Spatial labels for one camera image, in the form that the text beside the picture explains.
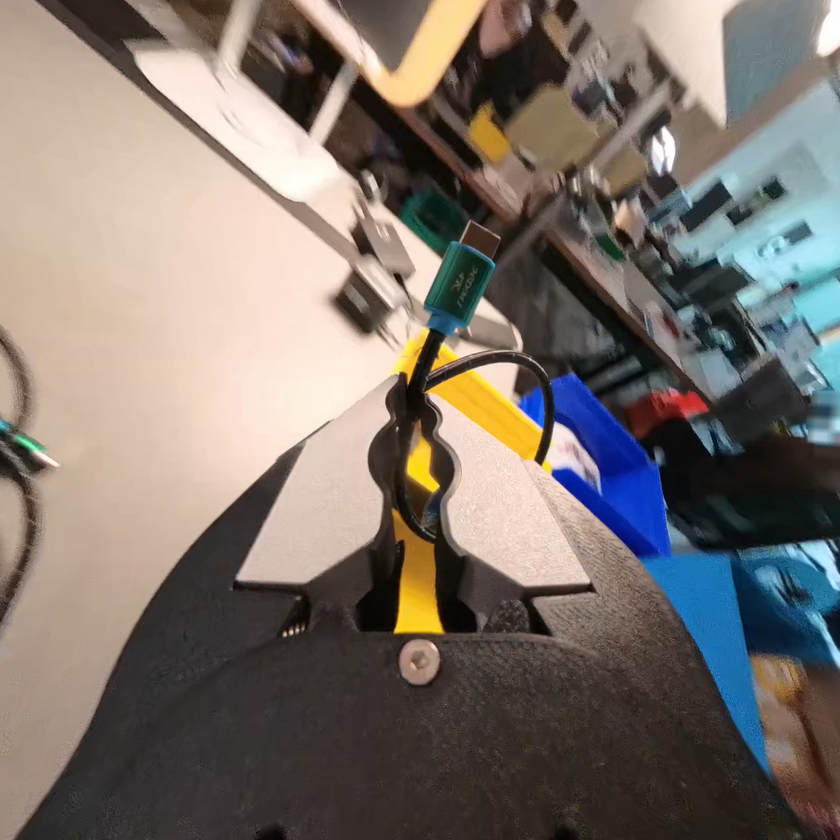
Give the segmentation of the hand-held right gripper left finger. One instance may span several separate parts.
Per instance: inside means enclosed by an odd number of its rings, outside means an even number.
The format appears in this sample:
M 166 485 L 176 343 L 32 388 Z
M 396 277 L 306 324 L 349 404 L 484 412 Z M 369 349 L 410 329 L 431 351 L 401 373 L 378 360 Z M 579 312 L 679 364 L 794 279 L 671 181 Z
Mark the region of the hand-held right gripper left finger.
M 392 494 L 404 375 L 394 374 L 303 444 L 237 586 L 369 592 L 396 566 Z

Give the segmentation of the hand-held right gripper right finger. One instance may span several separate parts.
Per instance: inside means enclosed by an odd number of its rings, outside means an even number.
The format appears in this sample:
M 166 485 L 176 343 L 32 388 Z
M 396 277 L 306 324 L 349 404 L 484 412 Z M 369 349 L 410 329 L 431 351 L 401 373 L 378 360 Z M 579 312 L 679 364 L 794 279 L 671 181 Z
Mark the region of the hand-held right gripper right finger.
M 484 629 L 504 602 L 593 592 L 592 579 L 539 487 L 559 486 L 439 396 L 429 396 L 423 432 L 438 484 L 438 590 Z

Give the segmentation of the blue bin with white label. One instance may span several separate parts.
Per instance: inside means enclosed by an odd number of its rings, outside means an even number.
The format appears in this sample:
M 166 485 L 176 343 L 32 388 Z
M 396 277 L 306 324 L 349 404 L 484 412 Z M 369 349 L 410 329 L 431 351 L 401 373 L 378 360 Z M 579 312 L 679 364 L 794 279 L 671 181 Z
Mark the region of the blue bin with white label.
M 551 475 L 641 559 L 671 554 L 658 467 L 574 374 L 552 381 Z

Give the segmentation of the yellow plastic bin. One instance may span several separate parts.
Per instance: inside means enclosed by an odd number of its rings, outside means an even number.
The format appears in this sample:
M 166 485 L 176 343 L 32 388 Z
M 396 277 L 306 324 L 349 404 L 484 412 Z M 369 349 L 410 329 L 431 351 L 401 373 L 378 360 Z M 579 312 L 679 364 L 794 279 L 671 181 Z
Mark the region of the yellow plastic bin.
M 521 457 L 537 454 L 542 427 L 528 418 L 509 397 L 488 382 L 482 370 L 472 370 L 431 389 L 468 419 L 482 427 Z M 414 509 L 421 513 L 427 498 L 438 489 L 432 478 L 429 444 L 412 444 L 406 468 L 406 488 L 418 495 Z M 472 633 L 475 620 L 465 613 L 458 615 L 457 605 L 445 604 L 436 586 L 442 577 L 437 572 L 434 546 L 419 538 L 405 525 L 398 509 L 392 510 L 395 538 L 403 545 L 402 569 L 397 578 L 395 634 L 432 634 L 465 631 Z

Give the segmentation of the blue plastic box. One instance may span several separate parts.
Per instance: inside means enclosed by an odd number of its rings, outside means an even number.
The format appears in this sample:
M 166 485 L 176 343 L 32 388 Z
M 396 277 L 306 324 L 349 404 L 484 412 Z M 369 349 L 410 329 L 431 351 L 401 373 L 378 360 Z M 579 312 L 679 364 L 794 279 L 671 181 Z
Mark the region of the blue plastic box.
M 646 559 L 643 565 L 693 637 L 752 755 L 771 775 L 730 557 L 684 553 Z

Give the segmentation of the green crate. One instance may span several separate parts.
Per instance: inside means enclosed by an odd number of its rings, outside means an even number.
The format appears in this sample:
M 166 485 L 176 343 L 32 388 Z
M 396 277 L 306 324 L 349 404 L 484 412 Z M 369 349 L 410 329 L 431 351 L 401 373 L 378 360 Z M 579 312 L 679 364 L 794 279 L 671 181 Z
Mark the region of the green crate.
M 465 211 L 436 187 L 410 195 L 400 213 L 401 222 L 439 257 L 459 240 L 469 221 Z

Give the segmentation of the cluttered shelving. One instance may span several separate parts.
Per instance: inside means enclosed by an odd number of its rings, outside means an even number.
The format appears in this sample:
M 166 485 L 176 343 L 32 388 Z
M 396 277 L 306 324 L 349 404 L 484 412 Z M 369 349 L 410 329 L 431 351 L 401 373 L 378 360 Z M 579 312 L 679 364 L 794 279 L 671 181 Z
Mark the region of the cluttered shelving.
M 489 2 L 413 124 L 378 122 L 365 160 L 391 209 L 434 199 L 502 247 L 586 172 L 645 210 L 636 286 L 678 309 L 710 272 L 779 289 L 838 267 L 838 2 Z

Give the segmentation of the white flat base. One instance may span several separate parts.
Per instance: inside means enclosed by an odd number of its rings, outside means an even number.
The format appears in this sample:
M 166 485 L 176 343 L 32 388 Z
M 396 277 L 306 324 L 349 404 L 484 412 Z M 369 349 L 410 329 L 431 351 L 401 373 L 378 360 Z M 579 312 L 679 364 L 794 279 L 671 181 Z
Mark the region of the white flat base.
M 249 172 L 295 203 L 308 203 L 340 179 L 333 157 L 242 69 L 261 2 L 232 2 L 215 49 L 189 31 L 169 2 L 128 5 L 163 36 L 128 42 L 145 79 Z

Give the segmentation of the pale yellow curved frame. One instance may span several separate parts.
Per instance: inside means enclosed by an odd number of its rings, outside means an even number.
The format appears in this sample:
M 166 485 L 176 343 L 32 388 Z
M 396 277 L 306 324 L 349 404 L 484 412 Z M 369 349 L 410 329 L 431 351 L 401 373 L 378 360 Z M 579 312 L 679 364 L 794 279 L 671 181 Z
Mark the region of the pale yellow curved frame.
M 293 4 L 371 89 L 407 109 L 434 92 L 487 1 Z

